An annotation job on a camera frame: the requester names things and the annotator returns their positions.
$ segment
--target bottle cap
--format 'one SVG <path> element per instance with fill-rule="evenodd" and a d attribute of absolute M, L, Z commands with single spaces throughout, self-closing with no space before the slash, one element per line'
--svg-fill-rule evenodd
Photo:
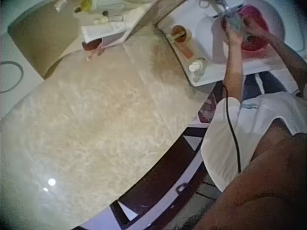
<path fill-rule="evenodd" d="M 192 64 L 189 65 L 189 70 L 191 72 L 198 71 L 201 68 L 200 64 L 197 61 L 192 62 Z"/>

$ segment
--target white sleeve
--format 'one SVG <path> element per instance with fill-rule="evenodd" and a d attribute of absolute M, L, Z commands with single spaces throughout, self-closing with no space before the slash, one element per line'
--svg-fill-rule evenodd
<path fill-rule="evenodd" d="M 236 129 L 241 103 L 228 98 L 228 111 L 233 129 Z M 215 185 L 223 191 L 237 175 L 237 159 L 233 136 L 226 115 L 226 99 L 222 99 L 215 110 L 206 132 L 201 154 L 206 169 Z"/>

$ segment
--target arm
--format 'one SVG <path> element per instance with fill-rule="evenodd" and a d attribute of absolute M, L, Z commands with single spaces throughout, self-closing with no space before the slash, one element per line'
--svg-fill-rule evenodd
<path fill-rule="evenodd" d="M 228 97 L 234 97 L 241 102 L 243 84 L 241 44 L 243 35 L 240 32 L 231 30 L 228 23 L 226 24 L 226 33 L 229 42 L 229 52 L 223 84 L 228 90 Z"/>
<path fill-rule="evenodd" d="M 302 91 L 307 83 L 307 63 L 282 40 L 262 29 L 251 19 L 244 20 L 248 33 L 267 41 L 276 50 Z"/>

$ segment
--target beige marble surface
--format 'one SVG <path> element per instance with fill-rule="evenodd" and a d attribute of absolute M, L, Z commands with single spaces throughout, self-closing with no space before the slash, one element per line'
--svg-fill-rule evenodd
<path fill-rule="evenodd" d="M 96 215 L 156 164 L 210 92 L 189 85 L 152 28 L 87 55 L 65 57 L 2 121 L 1 218 L 17 229 L 71 229 Z"/>

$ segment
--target toothbrush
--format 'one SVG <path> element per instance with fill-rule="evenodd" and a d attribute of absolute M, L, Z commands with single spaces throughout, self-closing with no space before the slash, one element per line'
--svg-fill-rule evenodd
<path fill-rule="evenodd" d="M 67 0 L 58 0 L 56 4 L 54 5 L 54 8 L 59 13 L 66 4 L 67 4 Z"/>

